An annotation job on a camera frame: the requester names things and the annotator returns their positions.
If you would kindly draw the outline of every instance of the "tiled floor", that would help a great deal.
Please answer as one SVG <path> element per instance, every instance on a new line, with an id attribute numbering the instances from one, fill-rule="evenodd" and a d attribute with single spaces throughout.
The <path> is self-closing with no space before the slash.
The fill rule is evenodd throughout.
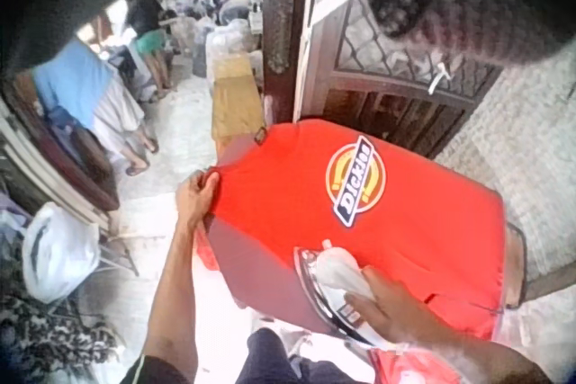
<path id="1" fill-rule="evenodd" d="M 101 383 L 120 382 L 138 358 L 146 336 L 150 307 L 176 223 L 175 190 L 187 175 L 216 161 L 211 138 L 212 99 L 206 80 L 191 76 L 186 59 L 177 59 L 173 78 L 177 92 L 145 105 L 148 127 L 160 151 L 148 154 L 150 169 L 136 177 L 123 171 L 126 161 L 113 162 L 121 208 L 114 217 L 120 237 L 131 250 L 140 276 L 127 271 L 92 275 L 81 296 L 81 310 L 101 313 L 117 329 L 125 348 L 118 362 L 94 368 Z M 196 383 L 233 383 L 246 359 L 251 312 L 239 309 L 219 272 L 193 260 L 196 291 L 196 341 L 200 367 Z M 374 381 L 374 372 L 343 344 L 314 336 L 306 355 L 332 360 L 357 380 Z"/>
<path id="2" fill-rule="evenodd" d="M 552 382 L 576 370 L 576 285 L 507 310 L 499 341 L 526 355 Z"/>

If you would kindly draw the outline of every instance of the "dark pants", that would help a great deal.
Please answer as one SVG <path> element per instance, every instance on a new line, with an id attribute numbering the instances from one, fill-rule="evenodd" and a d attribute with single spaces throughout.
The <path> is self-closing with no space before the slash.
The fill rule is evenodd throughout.
<path id="1" fill-rule="evenodd" d="M 261 328 L 248 338 L 248 357 L 237 384 L 356 384 L 332 362 L 288 359 L 280 337 Z M 299 364 L 298 378 L 292 364 Z"/>

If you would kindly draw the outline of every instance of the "blue shirt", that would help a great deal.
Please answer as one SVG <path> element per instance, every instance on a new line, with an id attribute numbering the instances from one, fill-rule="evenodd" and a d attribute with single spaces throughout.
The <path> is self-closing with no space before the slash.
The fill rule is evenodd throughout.
<path id="1" fill-rule="evenodd" d="M 85 128 L 94 125 L 94 111 L 110 84 L 113 71 L 78 38 L 52 60 L 32 70 L 46 112 L 64 108 Z"/>

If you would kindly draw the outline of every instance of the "white skirt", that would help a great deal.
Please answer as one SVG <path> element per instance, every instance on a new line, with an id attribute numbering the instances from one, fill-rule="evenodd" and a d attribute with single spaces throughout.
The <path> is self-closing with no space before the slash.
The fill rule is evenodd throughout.
<path id="1" fill-rule="evenodd" d="M 104 148 L 120 153 L 126 144 L 125 134 L 135 131 L 143 119 L 144 111 L 120 76 L 114 74 L 94 111 L 92 132 Z"/>

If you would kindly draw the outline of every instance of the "hand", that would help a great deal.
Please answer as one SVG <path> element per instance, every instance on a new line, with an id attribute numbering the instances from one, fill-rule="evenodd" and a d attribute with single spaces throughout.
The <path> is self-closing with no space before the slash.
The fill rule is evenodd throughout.
<path id="1" fill-rule="evenodd" d="M 212 173 L 202 186 L 204 173 L 197 171 L 184 180 L 176 191 L 178 223 L 186 226 L 199 222 L 210 209 L 220 175 Z"/>
<path id="2" fill-rule="evenodd" d="M 372 267 L 365 267 L 362 273 L 376 302 L 352 293 L 346 294 L 346 302 L 384 339 L 426 346 L 455 336 L 455 330 L 412 297 L 402 284 L 384 280 Z"/>

